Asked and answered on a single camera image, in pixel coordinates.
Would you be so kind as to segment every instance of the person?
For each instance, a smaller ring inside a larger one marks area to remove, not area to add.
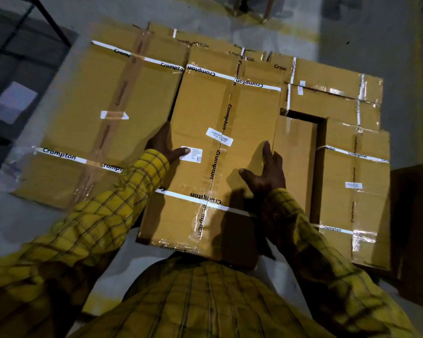
[[[77,204],[49,233],[0,257],[0,337],[64,337],[170,165],[169,123],[113,190]],[[191,254],[146,269],[113,310],[72,337],[411,337],[403,310],[311,225],[285,189],[282,158],[263,147],[261,176],[239,173],[260,201],[266,237],[285,256],[313,319],[258,279]]]

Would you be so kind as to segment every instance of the person's right hand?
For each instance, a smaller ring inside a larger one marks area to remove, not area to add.
[[[257,176],[247,169],[240,169],[238,173],[248,184],[254,196],[263,200],[268,193],[276,188],[285,188],[285,177],[282,171],[282,157],[277,153],[271,153],[269,142],[263,145],[263,173]]]

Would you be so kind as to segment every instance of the stack of cardboard boxes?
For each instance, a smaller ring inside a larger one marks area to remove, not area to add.
[[[111,187],[171,109],[192,152],[149,199],[138,241],[254,267],[262,145],[287,189],[355,263],[389,269],[389,134],[382,80],[150,24],[102,25],[15,193],[59,208]]]

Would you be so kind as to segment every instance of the hand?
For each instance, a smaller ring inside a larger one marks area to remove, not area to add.
[[[247,169],[240,169],[238,173],[248,184],[249,189],[257,198],[265,198],[272,190],[276,188],[285,188],[285,177],[282,171],[282,157],[274,152],[271,154],[271,147],[266,141],[263,145],[263,173],[257,176]]]
[[[172,164],[175,160],[179,159],[181,156],[188,154],[190,148],[177,148],[175,150],[170,150],[168,148],[168,133],[169,133],[170,123],[166,122],[146,144],[144,149],[153,149],[162,153],[169,163]]]

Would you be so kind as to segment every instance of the yellow sleeve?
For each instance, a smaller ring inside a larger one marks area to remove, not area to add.
[[[168,169],[161,153],[146,150],[116,189],[0,257],[0,337],[64,337]]]
[[[412,337],[407,315],[366,272],[346,260],[311,226],[282,188],[262,205],[262,220],[292,267],[312,317],[337,337]]]

